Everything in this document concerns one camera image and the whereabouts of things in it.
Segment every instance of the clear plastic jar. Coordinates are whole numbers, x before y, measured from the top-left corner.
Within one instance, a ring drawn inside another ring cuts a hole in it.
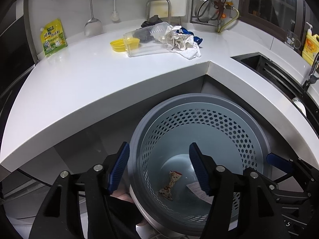
[[[137,30],[125,33],[123,41],[125,50],[129,57],[136,57],[149,54],[158,54],[169,52],[169,46],[160,42],[154,37],[164,36],[169,24],[167,22],[158,23],[154,26],[139,28]],[[133,46],[136,39],[139,39],[139,44]]]

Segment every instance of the metal screw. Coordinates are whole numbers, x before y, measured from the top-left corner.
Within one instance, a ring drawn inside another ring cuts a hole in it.
[[[216,167],[216,170],[219,171],[219,172],[224,172],[224,171],[225,171],[225,167],[222,166],[222,165],[218,165],[218,166]]]
[[[258,173],[256,173],[256,172],[251,172],[251,173],[250,173],[250,176],[253,177],[254,179],[255,179],[255,178],[258,178]]]
[[[103,169],[103,165],[101,164],[97,164],[93,167],[94,171],[98,172],[101,171]]]
[[[62,178],[65,178],[65,177],[67,177],[68,175],[69,175],[69,172],[68,172],[68,171],[63,171],[63,172],[60,173],[60,176],[61,176]]]

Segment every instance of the cup handle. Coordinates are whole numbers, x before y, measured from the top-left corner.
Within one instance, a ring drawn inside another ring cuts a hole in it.
[[[300,49],[301,47],[301,41],[299,39],[296,39],[295,49]]]

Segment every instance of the yellow soap bottle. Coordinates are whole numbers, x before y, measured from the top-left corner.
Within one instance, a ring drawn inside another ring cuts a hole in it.
[[[302,51],[302,57],[310,64],[315,60],[316,55],[319,52],[319,35],[315,34],[312,36],[312,25],[309,25],[309,29],[307,31],[307,37],[305,41],[305,46]]]

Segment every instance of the black sink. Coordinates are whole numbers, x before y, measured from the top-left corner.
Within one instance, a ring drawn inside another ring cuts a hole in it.
[[[307,117],[303,114],[302,115],[307,119],[318,136],[318,106],[308,92],[306,92],[294,78],[287,74],[272,60],[260,53],[240,55],[232,58],[270,81],[283,94],[285,94],[291,100],[291,103],[301,112],[301,110],[292,102],[293,98],[299,98],[306,108]]]

